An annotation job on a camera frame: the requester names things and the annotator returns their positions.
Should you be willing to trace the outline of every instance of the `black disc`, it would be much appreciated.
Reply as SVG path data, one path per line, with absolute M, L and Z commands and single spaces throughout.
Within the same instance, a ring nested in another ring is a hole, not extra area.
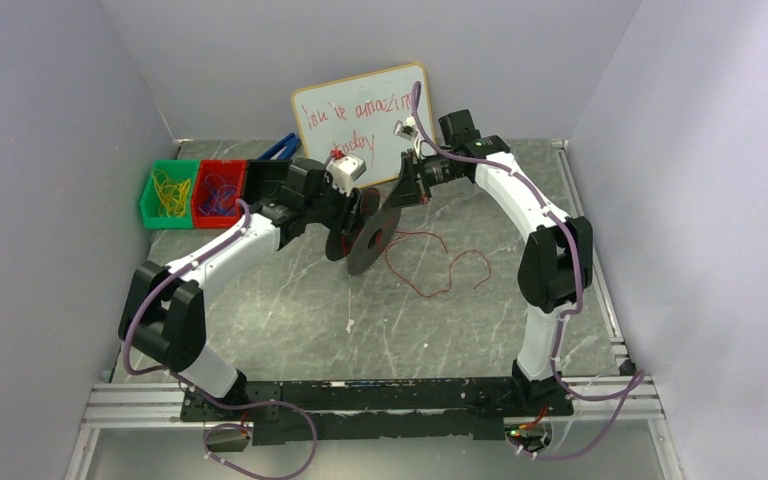
M 348 235 L 342 235 L 340 232 L 331 230 L 328 232 L 328 238 L 325 239 L 325 258 L 336 262 L 346 256 L 351 251 L 355 238 L 357 238 L 366 220 L 378 211 L 378 204 L 381 203 L 381 193 L 375 187 L 370 187 L 361 192 L 360 197 L 360 217 L 361 222 Z
M 362 274 L 378 260 L 396 233 L 401 217 L 402 209 L 393 208 L 379 210 L 367 220 L 346 257 L 349 275 Z

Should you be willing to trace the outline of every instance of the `blue tweezers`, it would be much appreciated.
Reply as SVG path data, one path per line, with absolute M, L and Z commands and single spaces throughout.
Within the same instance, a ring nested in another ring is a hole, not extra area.
M 299 149 L 299 146 L 301 144 L 302 144 L 301 139 L 298 136 L 296 136 L 295 133 L 291 133 L 286 137 L 282 138 L 280 142 L 269 147 L 269 150 L 263 152 L 257 158 L 258 160 L 265 160 L 268 158 L 271 158 L 274 160 L 285 160 L 293 156 L 293 154 L 296 153 L 296 150 Z

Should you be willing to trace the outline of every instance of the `white wall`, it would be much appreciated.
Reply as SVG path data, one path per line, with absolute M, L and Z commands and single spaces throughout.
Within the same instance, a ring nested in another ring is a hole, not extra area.
M 569 138 L 640 0 L 103 3 L 178 138 L 280 137 L 297 88 L 411 61 L 436 116 Z
M 0 479 L 63 478 L 172 153 L 97 0 L 0 0 Z
M 768 2 L 644 1 L 571 144 L 688 478 L 768 478 Z

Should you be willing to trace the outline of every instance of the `blue object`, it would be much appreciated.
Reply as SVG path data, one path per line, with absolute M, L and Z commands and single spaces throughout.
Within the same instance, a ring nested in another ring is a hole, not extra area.
M 269 147 L 269 150 L 263 152 L 257 158 L 258 160 L 265 160 L 265 159 L 272 159 L 274 157 L 275 160 L 285 160 L 293 156 L 293 154 L 296 153 L 296 150 L 299 149 L 299 146 L 301 146 L 301 144 L 302 144 L 301 139 L 298 136 L 296 136 L 295 133 L 291 133 L 286 137 L 282 138 L 280 142 Z
M 211 178 L 218 179 L 214 182 L 218 185 L 215 188 L 213 185 L 210 185 Z M 234 205 L 236 204 L 236 199 L 240 197 L 237 193 L 237 186 L 228 183 L 223 177 L 215 173 L 211 173 L 205 177 L 204 181 L 205 186 L 210 193 L 204 203 L 199 207 L 201 214 L 205 216 L 213 215 L 222 217 L 233 217 L 236 215 Z

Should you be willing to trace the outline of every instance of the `red wire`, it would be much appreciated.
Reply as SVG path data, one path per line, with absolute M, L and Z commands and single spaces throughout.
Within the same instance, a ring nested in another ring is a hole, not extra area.
M 249 416 L 249 411 L 248 411 L 248 410 L 243 410 L 243 416 L 242 416 L 242 417 L 240 417 L 240 426 L 241 426 L 241 427 L 243 427 L 243 429 L 242 429 L 242 430 L 240 430 L 240 433 L 241 433 L 241 434 L 242 434 L 244 437 L 246 437 L 246 438 L 249 438 L 249 432 L 248 432 L 248 430 L 245 428 L 246 418 L 248 418 L 248 416 Z
M 377 194 L 379 199 L 381 198 L 381 193 L 380 192 L 377 192 L 376 190 L 370 190 L 370 191 L 375 193 L 375 194 Z M 387 228 L 389 226 L 390 226 L 390 224 L 388 223 L 383 229 L 381 229 L 381 233 L 378 234 L 377 241 L 381 241 L 381 235 L 382 235 L 383 231 L 387 230 Z M 466 255 L 467 253 L 477 253 L 478 255 L 481 255 L 481 258 L 484 259 L 484 263 L 487 265 L 487 277 L 485 277 L 480 282 L 476 283 L 475 286 L 472 287 L 473 290 L 477 290 L 478 287 L 481 286 L 482 283 L 486 282 L 487 280 L 490 280 L 490 277 L 493 275 L 493 267 L 490 266 L 490 261 L 487 260 L 487 257 L 483 253 L 481 253 L 480 250 L 476 250 L 476 249 L 466 250 L 466 251 L 461 252 L 460 254 L 458 254 L 458 256 L 455 257 L 455 259 L 452 260 L 451 263 L 449 263 L 449 282 L 448 282 L 448 285 L 445 288 L 441 288 L 441 289 L 435 290 L 431 294 L 426 294 L 422 290 L 420 290 L 419 287 L 417 287 L 407 277 L 405 277 L 404 275 L 402 275 L 401 273 L 396 271 L 395 268 L 393 268 L 393 265 L 390 263 L 390 257 L 388 255 L 389 252 L 390 252 L 390 249 L 393 248 L 393 246 L 397 245 L 398 243 L 401 243 L 402 241 L 406 240 L 409 236 L 412 236 L 412 235 L 431 235 L 432 237 L 436 238 L 437 240 L 440 240 L 440 244 L 443 246 L 443 250 L 447 254 L 449 253 L 449 247 L 446 245 L 446 241 L 443 240 L 443 238 L 440 235 L 437 235 L 436 233 L 433 233 L 433 232 L 425 232 L 425 231 L 405 232 L 405 231 L 401 231 L 401 230 L 396 230 L 396 233 L 399 234 L 399 237 L 391 240 L 390 243 L 384 248 L 384 261 L 387 263 L 387 267 L 390 269 L 391 272 L 393 272 L 397 277 L 399 277 L 405 283 L 410 285 L 411 288 L 413 288 L 414 291 L 417 294 L 419 294 L 420 296 L 422 296 L 424 298 L 431 298 L 431 297 L 433 297 L 435 295 L 438 295 L 438 294 L 441 294 L 441 293 L 444 293 L 444 292 L 448 292 L 448 291 L 450 291 L 452 289 L 452 280 L 453 280 L 453 278 L 452 278 L 452 267 L 454 267 L 455 263 L 457 263 L 457 261 L 460 260 L 460 258 L 463 257 L 464 255 Z M 353 238 L 351 240 L 351 243 L 347 244 L 346 243 L 346 237 L 345 236 L 342 237 L 341 241 L 342 241 L 342 244 L 343 244 L 343 256 L 347 256 L 348 255 L 349 250 L 351 250 L 352 244 L 354 243 L 354 241 L 356 239 L 357 239 L 357 237 Z
M 538 423 L 540 423 L 540 420 L 543 420 L 543 417 L 545 417 L 548 412 L 549 405 L 544 405 L 543 408 L 540 409 L 540 413 L 537 415 L 537 418 L 535 418 L 533 422 L 523 423 L 519 426 L 519 429 L 531 430 L 532 428 L 536 427 Z
M 446 242 L 444 242 L 443 239 L 440 238 L 440 236 L 435 234 L 435 233 L 431 233 L 431 232 L 405 232 L 405 234 L 408 234 L 408 235 L 431 235 L 433 237 L 436 237 L 438 240 L 440 240 L 440 243 L 443 244 L 443 248 L 446 250 L 446 253 L 449 252 L 449 249 L 446 247 Z M 406 238 L 407 237 L 405 235 L 402 235 L 401 237 L 397 238 L 396 240 L 393 240 L 392 242 L 390 242 L 389 245 L 387 245 L 387 248 L 384 249 L 384 261 L 387 262 L 387 267 L 390 268 L 391 272 L 393 272 L 397 277 L 402 279 L 405 283 L 410 285 L 411 288 L 413 288 L 414 291 L 417 294 L 419 294 L 421 297 L 431 298 L 431 297 L 433 297 L 435 295 L 439 295 L 439 294 L 441 294 L 443 292 L 448 292 L 449 290 L 451 290 L 452 289 L 452 267 L 454 267 L 455 263 L 457 263 L 457 261 L 460 260 L 460 258 L 463 257 L 464 255 L 466 255 L 467 253 L 477 253 L 477 254 L 481 255 L 481 258 L 484 259 L 484 263 L 487 265 L 487 277 L 485 277 L 480 282 L 476 283 L 475 286 L 472 287 L 473 290 L 477 289 L 482 283 L 484 283 L 487 280 L 489 280 L 490 277 L 493 275 L 493 268 L 490 266 L 490 261 L 487 260 L 487 257 L 484 256 L 483 253 L 481 253 L 480 251 L 475 250 L 475 249 L 467 250 L 465 252 L 461 252 L 457 257 L 455 257 L 454 260 L 452 260 L 451 263 L 449 263 L 449 282 L 448 282 L 448 284 L 444 288 L 435 290 L 434 292 L 432 292 L 430 294 L 427 294 L 427 293 L 423 292 L 422 290 L 420 290 L 419 287 L 414 285 L 414 283 L 411 282 L 407 277 L 405 277 L 401 273 L 397 272 L 396 269 L 393 268 L 393 265 L 390 263 L 390 257 L 388 255 L 389 252 L 390 252 L 390 249 L 394 245 L 404 241 Z

